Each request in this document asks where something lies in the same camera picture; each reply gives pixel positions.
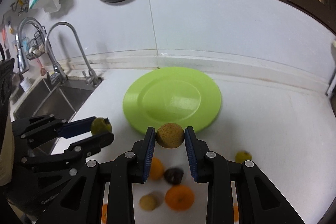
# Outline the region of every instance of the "white countertop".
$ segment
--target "white countertop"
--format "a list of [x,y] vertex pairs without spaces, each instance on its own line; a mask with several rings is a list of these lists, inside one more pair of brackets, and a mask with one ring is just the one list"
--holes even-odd
[[[109,70],[102,84],[78,111],[74,120],[108,117],[115,135],[110,146],[87,160],[113,160],[143,138],[125,119],[122,100],[128,87],[149,71]],[[228,160],[233,160],[238,150],[249,151],[253,161],[304,222],[316,224],[336,196],[336,119],[328,98],[322,93],[267,81],[209,76],[221,90],[222,107],[214,123],[198,133],[197,138]],[[60,138],[53,153],[63,153],[70,143],[90,136],[91,133],[86,133],[68,140]],[[195,203],[185,212],[174,212],[164,203],[153,212],[145,212],[138,206],[139,199],[153,191],[164,196],[170,186],[164,180],[134,184],[135,223],[204,224],[207,185],[194,183],[184,145],[174,150],[156,145],[154,156],[166,168],[184,169],[182,183],[194,190]]]

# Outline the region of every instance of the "dark purple fruit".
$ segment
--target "dark purple fruit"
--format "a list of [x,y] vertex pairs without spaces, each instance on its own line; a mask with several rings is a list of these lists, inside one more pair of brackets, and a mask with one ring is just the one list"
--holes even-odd
[[184,172],[182,169],[175,167],[175,168],[167,169],[164,172],[163,176],[169,184],[178,185],[181,183],[183,174]]

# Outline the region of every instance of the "metal screw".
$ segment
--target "metal screw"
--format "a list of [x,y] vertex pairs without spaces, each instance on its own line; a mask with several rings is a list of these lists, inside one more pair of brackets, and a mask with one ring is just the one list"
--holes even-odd
[[254,166],[254,162],[251,161],[251,160],[246,160],[244,163],[247,167],[253,167]]
[[209,152],[207,152],[206,155],[207,155],[208,158],[214,158],[216,156],[216,153],[212,152],[212,151],[209,151]]
[[77,145],[77,146],[75,146],[75,148],[73,150],[75,150],[76,152],[79,152],[79,151],[82,150],[82,148],[79,145]]
[[87,167],[94,167],[96,166],[97,162],[95,160],[89,160],[87,163],[86,163],[86,166]]
[[125,153],[125,157],[128,158],[128,159],[133,158],[134,156],[135,156],[135,154],[132,151],[128,151],[128,152]]
[[74,177],[77,174],[77,169],[76,168],[71,168],[69,170],[69,175],[71,175],[72,177]]

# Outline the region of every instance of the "green plate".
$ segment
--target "green plate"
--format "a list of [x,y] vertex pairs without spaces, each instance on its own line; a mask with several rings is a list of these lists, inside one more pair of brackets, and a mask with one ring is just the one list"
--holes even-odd
[[195,132],[213,122],[221,108],[216,83],[199,70],[169,67],[153,70],[127,90],[123,109],[126,119],[139,132],[156,130],[174,122]]

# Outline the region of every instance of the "sink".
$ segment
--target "sink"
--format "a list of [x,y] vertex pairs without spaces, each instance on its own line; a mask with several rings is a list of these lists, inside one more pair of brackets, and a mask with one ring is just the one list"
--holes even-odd
[[[42,79],[13,115],[15,119],[21,119],[54,114],[56,119],[70,122],[94,90],[82,77],[70,77],[64,84],[58,83],[56,86],[51,86],[47,80]],[[35,148],[33,153],[49,155],[56,142],[57,138]]]

